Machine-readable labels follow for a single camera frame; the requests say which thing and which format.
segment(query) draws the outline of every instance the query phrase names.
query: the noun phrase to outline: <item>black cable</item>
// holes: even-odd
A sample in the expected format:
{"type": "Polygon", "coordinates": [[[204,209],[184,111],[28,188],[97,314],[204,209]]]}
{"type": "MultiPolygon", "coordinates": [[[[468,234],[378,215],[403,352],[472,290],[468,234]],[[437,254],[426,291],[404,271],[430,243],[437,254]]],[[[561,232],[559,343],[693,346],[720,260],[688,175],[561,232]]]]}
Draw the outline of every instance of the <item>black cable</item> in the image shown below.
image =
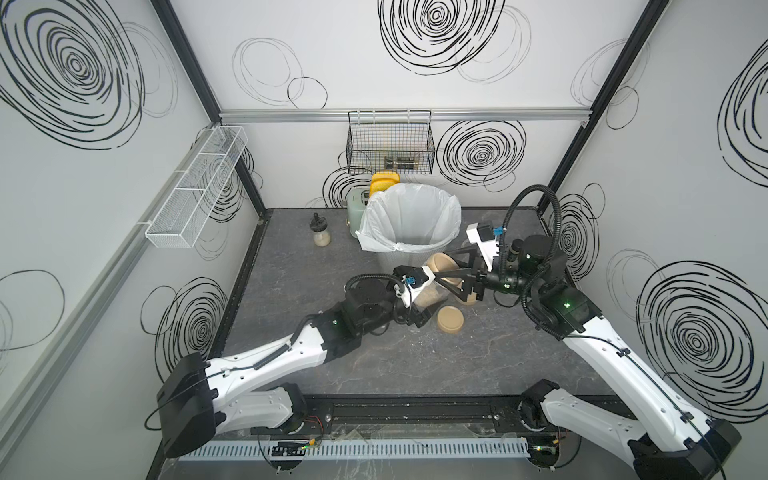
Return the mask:
{"type": "MultiPolygon", "coordinates": [[[[296,342],[296,340],[299,338],[299,335],[301,334],[301,331],[304,329],[304,326],[306,326],[306,324],[311,319],[313,319],[314,317],[315,317],[315,315],[307,315],[307,316],[305,316],[299,322],[299,325],[296,327],[296,331],[293,333],[293,336],[291,336],[291,339],[290,339],[290,344],[291,345],[293,345],[296,342]]],[[[156,429],[154,427],[150,427],[147,424],[149,422],[149,419],[151,419],[152,415],[154,415],[155,413],[159,412],[160,409],[165,407],[168,403],[173,402],[182,393],[187,392],[192,387],[198,386],[202,382],[207,381],[208,379],[212,379],[213,377],[215,377],[217,375],[223,375],[224,373],[227,373],[227,372],[239,372],[240,370],[251,370],[251,369],[258,370],[258,369],[261,369],[266,364],[268,364],[269,362],[272,362],[273,360],[275,360],[277,357],[283,355],[288,350],[290,350],[290,347],[288,345],[282,345],[279,349],[277,349],[274,352],[270,353],[269,355],[265,356],[264,358],[262,358],[261,360],[257,361],[253,365],[241,366],[241,367],[237,367],[237,368],[234,368],[234,369],[228,369],[228,370],[224,370],[224,371],[221,371],[221,372],[212,373],[209,376],[205,377],[204,379],[200,379],[200,380],[196,381],[192,385],[188,386],[186,389],[181,390],[179,393],[177,393],[174,396],[171,396],[168,400],[166,400],[161,405],[159,405],[155,410],[152,410],[152,413],[150,413],[149,416],[144,420],[144,428],[149,430],[149,431],[151,431],[151,432],[159,432],[159,431],[161,431],[162,429],[156,429]]]]}
{"type": "Polygon", "coordinates": [[[306,326],[306,324],[309,323],[310,320],[315,319],[315,317],[317,317],[316,314],[307,315],[299,321],[299,324],[296,325],[296,329],[293,331],[293,335],[290,337],[291,347],[293,347],[293,344],[295,344],[296,341],[299,339],[299,336],[301,335],[301,331],[304,330],[304,327],[306,326]]]}
{"type": "Polygon", "coordinates": [[[555,469],[566,467],[566,466],[570,465],[571,462],[573,462],[576,459],[576,457],[578,456],[579,450],[581,450],[581,440],[582,440],[582,437],[581,437],[581,435],[579,435],[578,436],[578,445],[576,445],[576,452],[574,452],[573,456],[570,457],[566,463],[564,463],[562,465],[555,465],[554,466],[555,469]]]}
{"type": "Polygon", "coordinates": [[[401,295],[406,292],[406,286],[402,283],[402,280],[394,275],[388,275],[386,273],[363,273],[361,275],[355,275],[346,281],[346,284],[344,285],[344,291],[349,291],[349,289],[352,288],[352,285],[359,282],[360,280],[367,280],[369,278],[395,282],[395,284],[400,288],[401,295]]]}
{"type": "Polygon", "coordinates": [[[386,331],[387,331],[387,330],[389,330],[389,322],[387,322],[387,323],[385,323],[385,324],[384,324],[384,330],[382,330],[381,332],[378,332],[378,333],[377,333],[376,331],[374,331],[374,330],[371,330],[371,332],[370,332],[370,333],[371,333],[371,335],[373,335],[373,336],[381,336],[381,335],[384,335],[384,334],[386,333],[386,331]]]}
{"type": "Polygon", "coordinates": [[[176,395],[174,395],[174,396],[171,396],[171,397],[170,397],[168,400],[166,400],[165,402],[163,402],[161,405],[158,405],[158,406],[157,406],[157,408],[156,408],[155,410],[152,410],[152,413],[150,413],[150,414],[149,414],[149,416],[148,416],[148,417],[147,417],[147,418],[144,420],[144,428],[145,428],[145,429],[147,429],[147,430],[149,430],[150,432],[159,432],[160,430],[162,430],[162,429],[156,429],[156,428],[154,428],[154,427],[150,427],[150,426],[147,424],[147,423],[149,422],[149,419],[151,419],[151,418],[152,418],[152,415],[154,415],[155,413],[159,412],[159,411],[160,411],[160,409],[162,409],[163,407],[165,407],[165,406],[166,406],[166,405],[168,405],[169,403],[173,402],[175,399],[179,398],[179,396],[180,396],[182,393],[185,393],[185,392],[187,392],[187,390],[191,389],[192,387],[194,387],[194,386],[198,386],[198,385],[200,385],[202,382],[205,382],[205,381],[207,381],[208,379],[212,379],[213,377],[215,377],[215,376],[217,376],[217,375],[223,375],[223,374],[224,374],[224,373],[226,373],[226,372],[237,372],[238,370],[250,370],[250,369],[252,369],[252,368],[253,368],[252,366],[242,366],[242,367],[240,367],[240,368],[236,368],[236,369],[231,369],[231,370],[225,370],[225,371],[222,371],[222,372],[211,373],[209,376],[205,377],[204,379],[200,379],[200,380],[197,380],[195,383],[193,383],[192,385],[188,386],[186,389],[184,389],[184,390],[181,390],[179,393],[177,393],[177,394],[176,394],[176,395]]]}
{"type": "Polygon", "coordinates": [[[266,457],[266,455],[264,455],[264,450],[261,449],[261,438],[259,438],[258,435],[256,435],[256,441],[259,444],[259,452],[261,453],[261,456],[264,458],[264,461],[266,462],[266,464],[274,468],[275,470],[277,470],[277,467],[273,465],[272,462],[270,462],[270,460],[266,457]]]}
{"type": "Polygon", "coordinates": [[[520,202],[522,202],[523,198],[531,192],[535,191],[541,191],[552,205],[552,241],[549,244],[547,256],[542,260],[540,264],[538,264],[536,272],[531,275],[527,282],[525,282],[523,290],[520,292],[520,299],[523,312],[525,312],[525,315],[528,316],[528,318],[531,319],[539,329],[544,330],[546,333],[549,333],[558,340],[562,340],[565,335],[553,328],[546,319],[539,319],[528,305],[528,294],[531,292],[531,288],[533,287],[534,283],[536,283],[536,280],[541,278],[541,276],[544,275],[545,272],[549,269],[550,263],[554,258],[554,254],[560,247],[560,232],[563,225],[563,213],[560,208],[560,201],[558,200],[558,196],[551,188],[547,187],[546,185],[531,185],[530,187],[525,188],[522,192],[520,192],[520,194],[515,198],[515,201],[512,202],[512,205],[510,205],[507,209],[507,214],[504,217],[504,223],[502,223],[502,229],[504,231],[502,231],[502,234],[498,236],[498,277],[499,279],[503,280],[506,278],[507,273],[507,247],[505,245],[505,236],[507,234],[507,226],[509,225],[509,220],[512,218],[512,214],[515,212],[515,209],[518,207],[520,202]]]}
{"type": "Polygon", "coordinates": [[[710,447],[710,452],[711,452],[712,456],[714,457],[715,462],[717,462],[717,467],[720,470],[720,474],[723,476],[723,480],[727,480],[727,477],[725,476],[725,469],[723,468],[723,463],[720,461],[720,457],[717,456],[717,453],[715,452],[714,447],[710,443],[710,440],[707,437],[704,436],[704,434],[698,429],[698,427],[696,427],[696,425],[694,424],[693,420],[689,419],[687,417],[686,412],[683,412],[683,410],[675,403],[674,400],[672,400],[672,398],[667,394],[667,392],[664,389],[662,389],[661,386],[648,374],[648,372],[646,372],[643,367],[638,365],[637,362],[635,362],[634,359],[629,356],[630,355],[629,353],[626,353],[621,348],[615,346],[613,343],[611,343],[610,340],[602,339],[602,338],[597,337],[597,336],[566,335],[566,338],[572,338],[572,339],[585,338],[585,339],[592,339],[592,340],[600,340],[601,342],[607,343],[608,345],[614,347],[617,351],[622,352],[624,354],[623,357],[627,358],[630,362],[632,362],[637,367],[637,369],[640,370],[643,373],[643,375],[645,375],[650,380],[650,382],[654,384],[654,386],[659,390],[659,392],[661,392],[661,394],[664,395],[667,398],[667,400],[669,400],[669,402],[672,404],[672,406],[675,408],[675,410],[677,410],[680,413],[680,418],[684,422],[690,424],[690,426],[692,426],[694,428],[694,430],[696,430],[696,433],[698,433],[699,436],[707,443],[707,445],[710,447]]]}
{"type": "Polygon", "coordinates": [[[496,302],[496,305],[503,306],[504,308],[512,308],[513,306],[517,306],[517,303],[515,305],[505,305],[504,303],[501,303],[496,298],[496,293],[498,293],[496,290],[493,291],[493,301],[496,302]]]}

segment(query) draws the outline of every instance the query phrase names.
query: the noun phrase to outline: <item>gray marble floor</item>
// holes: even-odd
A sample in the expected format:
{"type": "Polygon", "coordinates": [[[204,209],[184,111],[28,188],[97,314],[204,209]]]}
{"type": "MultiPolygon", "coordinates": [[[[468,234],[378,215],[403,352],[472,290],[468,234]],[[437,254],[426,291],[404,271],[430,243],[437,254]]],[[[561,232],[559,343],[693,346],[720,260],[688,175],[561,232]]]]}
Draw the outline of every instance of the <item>gray marble floor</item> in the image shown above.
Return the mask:
{"type": "MultiPolygon", "coordinates": [[[[465,226],[498,226],[504,210],[462,211],[465,226]]],[[[508,241],[542,233],[533,210],[515,213],[508,241]]],[[[343,299],[344,283],[358,273],[378,272],[376,255],[360,250],[349,235],[345,210],[275,210],[253,268],[243,302],[227,339],[224,355],[233,355],[289,335],[308,313],[343,299]],[[316,247],[309,229],[313,211],[324,215],[333,238],[316,247]]],[[[511,297],[501,296],[512,303],[511,297]]],[[[546,333],[537,332],[517,306],[495,305],[487,296],[472,307],[458,306],[465,316],[456,335],[443,333],[433,321],[421,329],[393,323],[382,336],[366,336],[349,355],[314,369],[283,377],[305,393],[456,394],[520,393],[541,378],[582,394],[611,393],[580,357],[546,333]]]]}

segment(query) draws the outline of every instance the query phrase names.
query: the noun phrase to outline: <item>white plastic bag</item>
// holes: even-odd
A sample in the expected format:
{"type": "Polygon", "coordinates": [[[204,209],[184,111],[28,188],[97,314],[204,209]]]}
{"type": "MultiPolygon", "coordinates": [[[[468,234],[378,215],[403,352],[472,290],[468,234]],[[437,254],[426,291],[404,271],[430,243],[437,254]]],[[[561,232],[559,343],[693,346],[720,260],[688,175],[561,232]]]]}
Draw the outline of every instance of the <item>white plastic bag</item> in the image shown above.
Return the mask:
{"type": "MultiPolygon", "coordinates": [[[[365,251],[406,254],[387,256],[388,264],[420,266],[442,252],[461,225],[462,206],[455,195],[432,185],[395,184],[371,197],[356,233],[365,251]]],[[[382,257],[379,261],[387,270],[382,257]]]]}

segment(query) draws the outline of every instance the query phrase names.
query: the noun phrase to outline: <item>black swirl pattern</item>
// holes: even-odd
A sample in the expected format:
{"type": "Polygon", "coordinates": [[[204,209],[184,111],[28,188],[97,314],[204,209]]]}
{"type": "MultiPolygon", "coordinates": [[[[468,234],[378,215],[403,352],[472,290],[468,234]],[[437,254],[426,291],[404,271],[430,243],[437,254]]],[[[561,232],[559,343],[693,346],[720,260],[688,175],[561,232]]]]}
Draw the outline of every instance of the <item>black swirl pattern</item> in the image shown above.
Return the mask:
{"type": "Polygon", "coordinates": [[[268,105],[324,108],[328,103],[323,84],[305,76],[296,52],[276,38],[243,40],[232,54],[232,73],[248,96],[268,105]]]}
{"type": "Polygon", "coordinates": [[[768,187],[768,40],[728,88],[717,115],[717,144],[728,167],[768,187]]]}
{"type": "Polygon", "coordinates": [[[600,229],[589,200],[583,195],[568,194],[560,199],[563,228],[560,248],[568,255],[568,270],[574,280],[581,280],[594,268],[600,253],[600,229]]]}
{"type": "MultiPolygon", "coordinates": [[[[246,169],[251,174],[254,173],[253,155],[250,153],[250,150],[248,150],[248,147],[245,147],[238,161],[243,162],[246,169]]],[[[212,163],[210,169],[203,173],[202,180],[200,181],[202,184],[208,184],[211,178],[214,177],[216,166],[217,164],[212,163]]],[[[243,202],[248,201],[248,194],[235,170],[232,171],[227,182],[221,187],[221,194],[215,202],[213,202],[207,195],[203,195],[202,197],[198,193],[195,193],[194,195],[195,198],[200,201],[200,208],[205,212],[210,210],[210,219],[219,223],[232,221],[237,215],[237,212],[240,211],[240,208],[243,207],[243,202]]]]}
{"type": "Polygon", "coordinates": [[[621,310],[630,320],[647,321],[646,316],[641,316],[637,309],[637,298],[643,288],[644,281],[655,273],[660,279],[663,274],[654,259],[645,252],[626,248],[616,252],[609,260],[605,268],[608,295],[611,296],[614,305],[621,310]]]}
{"type": "Polygon", "coordinates": [[[64,308],[64,288],[47,270],[0,277],[0,373],[9,352],[37,345],[56,331],[64,308]],[[30,295],[38,302],[30,303],[30,295]]]}
{"type": "MultiPolygon", "coordinates": [[[[621,50],[624,49],[626,43],[626,38],[612,41],[590,55],[589,58],[581,64],[573,81],[571,81],[571,96],[577,103],[584,105],[585,107],[592,106],[594,99],[598,96],[598,92],[603,87],[605,79],[611,72],[616,59],[621,53],[621,50]]],[[[630,99],[630,103],[626,103],[626,100],[631,96],[632,91],[635,91],[634,87],[637,86],[637,83],[643,77],[643,72],[645,72],[645,67],[648,64],[649,59],[650,45],[646,43],[643,45],[640,53],[637,54],[637,59],[624,76],[624,80],[621,82],[619,89],[611,99],[611,105],[614,107],[619,104],[625,104],[625,107],[634,105],[634,99],[630,99]],[[624,86],[631,87],[631,90],[622,88],[624,86]]],[[[629,117],[631,121],[631,118],[634,118],[634,114],[630,113],[629,117]]]]}
{"type": "Polygon", "coordinates": [[[125,145],[141,122],[144,76],[105,0],[0,2],[0,98],[72,147],[125,145]]]}
{"type": "Polygon", "coordinates": [[[150,117],[172,114],[179,99],[179,79],[174,56],[149,28],[134,22],[123,22],[141,60],[144,73],[144,109],[150,117]]]}
{"type": "Polygon", "coordinates": [[[210,222],[206,223],[194,249],[203,260],[210,262],[221,256],[227,249],[227,243],[230,239],[230,226],[228,223],[210,222]]]}
{"type": "Polygon", "coordinates": [[[441,74],[488,44],[503,9],[504,0],[379,0],[379,27],[395,61],[416,74],[441,74]]]}
{"type": "Polygon", "coordinates": [[[332,171],[323,182],[323,201],[326,208],[345,208],[346,195],[350,190],[370,186],[370,172],[361,169],[360,173],[350,174],[347,167],[340,167],[332,171]]]}
{"type": "Polygon", "coordinates": [[[482,51],[458,66],[465,80],[490,84],[511,74],[531,49],[531,23],[523,12],[512,6],[497,5],[502,16],[497,32],[482,51]]]}
{"type": "Polygon", "coordinates": [[[160,380],[183,357],[205,357],[227,308],[227,295],[215,280],[199,276],[176,291],[155,288],[141,304],[141,329],[154,336],[154,365],[160,380]]]}
{"type": "Polygon", "coordinates": [[[669,263],[638,297],[637,330],[659,373],[734,423],[768,412],[768,303],[735,274],[708,262],[669,263]]]}
{"type": "Polygon", "coordinates": [[[527,139],[518,121],[457,121],[440,137],[438,169],[457,185],[506,190],[515,181],[527,139]]]}

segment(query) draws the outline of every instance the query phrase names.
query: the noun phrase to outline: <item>black metal frame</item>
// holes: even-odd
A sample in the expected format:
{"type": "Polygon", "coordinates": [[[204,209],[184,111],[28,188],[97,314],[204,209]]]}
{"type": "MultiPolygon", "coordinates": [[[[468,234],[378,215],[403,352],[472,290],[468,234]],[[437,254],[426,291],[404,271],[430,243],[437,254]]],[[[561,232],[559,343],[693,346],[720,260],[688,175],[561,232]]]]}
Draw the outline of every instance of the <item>black metal frame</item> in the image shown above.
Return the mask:
{"type": "MultiPolygon", "coordinates": [[[[197,96],[200,98],[200,103],[205,108],[210,120],[214,123],[219,122],[221,114],[219,104],[193,53],[187,36],[184,34],[184,30],[170,4],[170,0],[151,0],[151,3],[197,92],[197,96]]],[[[562,185],[563,180],[568,175],[568,171],[581,153],[587,139],[597,127],[602,114],[605,112],[624,76],[627,74],[668,3],[669,0],[649,0],[624,49],[611,69],[611,73],[595,98],[589,122],[576,133],[552,179],[549,181],[549,187],[552,190],[557,191],[562,185]]],[[[271,210],[265,207],[256,184],[250,176],[250,172],[247,171],[242,162],[237,163],[235,170],[253,203],[253,207],[261,218],[261,223],[254,231],[230,300],[227,303],[227,309],[220,328],[214,338],[211,354],[216,356],[220,355],[223,351],[224,342],[237,314],[248,277],[253,269],[263,240],[264,231],[271,217],[271,210]]],[[[549,202],[546,197],[539,201],[536,210],[540,219],[548,204],[549,202]]],[[[332,424],[338,426],[341,424],[353,425],[366,422],[369,424],[387,422],[481,422],[483,419],[485,419],[485,422],[492,424],[495,429],[503,432],[516,432],[523,428],[519,425],[519,417],[516,411],[516,405],[519,403],[521,396],[305,395],[305,398],[310,412],[317,414],[323,421],[325,421],[326,415],[331,415],[332,421],[326,422],[328,430],[330,430],[332,424]]],[[[618,415],[629,418],[634,417],[617,396],[579,396],[579,398],[618,415]]],[[[525,434],[530,436],[532,432],[525,430],[525,434]]],[[[163,461],[163,449],[162,445],[160,445],[147,473],[147,480],[155,480],[160,476],[163,461]]]]}
{"type": "MultiPolygon", "coordinates": [[[[634,63],[634,59],[640,53],[640,50],[645,45],[645,41],[648,39],[648,35],[654,30],[656,22],[664,13],[664,9],[669,4],[670,0],[650,0],[643,10],[643,14],[634,26],[631,35],[627,39],[627,43],[624,44],[624,49],[621,50],[619,58],[616,60],[614,67],[611,69],[611,73],[603,83],[603,87],[600,89],[598,96],[594,99],[592,104],[592,114],[589,117],[589,122],[580,128],[576,133],[576,136],[571,141],[571,145],[565,151],[563,159],[558,165],[558,169],[554,171],[552,179],[549,180],[549,187],[556,193],[558,188],[563,184],[563,180],[571,171],[574,162],[578,158],[581,150],[586,145],[587,140],[592,135],[592,132],[597,127],[598,122],[603,116],[605,109],[611,103],[611,99],[616,94],[621,82],[627,75],[627,72],[634,63]]],[[[538,202],[537,210],[539,216],[544,215],[544,211],[549,206],[549,200],[546,196],[541,196],[541,200],[538,202]]]]}
{"type": "Polygon", "coordinates": [[[240,266],[240,272],[237,274],[235,284],[232,287],[230,299],[227,301],[227,308],[224,310],[224,315],[219,323],[216,336],[210,345],[208,358],[216,358],[223,354],[224,344],[232,330],[237,310],[240,308],[240,302],[243,301],[243,294],[245,294],[248,279],[253,271],[256,255],[258,255],[261,243],[264,241],[264,232],[266,231],[266,227],[269,225],[271,218],[272,210],[267,210],[264,217],[261,218],[262,222],[260,222],[260,225],[253,231],[253,236],[250,239],[248,250],[246,250],[245,258],[243,259],[243,264],[240,266]]]}
{"type": "MultiPolygon", "coordinates": [[[[176,54],[179,57],[181,66],[187,72],[187,76],[192,82],[195,92],[200,99],[200,103],[203,105],[205,112],[208,114],[210,121],[214,123],[221,122],[221,107],[216,100],[214,91],[211,90],[208,80],[206,80],[203,74],[203,69],[200,67],[200,63],[197,61],[197,57],[192,51],[187,35],[184,33],[184,29],[181,27],[179,18],[176,16],[174,7],[170,4],[170,0],[150,0],[152,6],[157,13],[157,17],[160,19],[160,23],[163,24],[170,43],[174,46],[176,54]]],[[[253,208],[256,209],[256,213],[260,218],[264,218],[266,215],[266,206],[264,200],[259,195],[259,190],[256,188],[256,183],[253,181],[250,172],[243,164],[243,162],[237,162],[235,164],[235,171],[240,178],[240,182],[243,184],[253,208]]]]}
{"type": "MultiPolygon", "coordinates": [[[[616,395],[579,395],[579,399],[616,415],[637,420],[616,395]]],[[[548,425],[532,432],[520,421],[521,395],[313,395],[303,396],[308,415],[323,422],[325,432],[341,427],[359,429],[360,425],[405,425],[463,423],[488,426],[489,432],[517,433],[526,437],[550,436],[558,428],[548,425]]],[[[316,433],[305,424],[296,435],[316,433]]],[[[282,435],[279,429],[252,428],[251,434],[282,435]]]]}

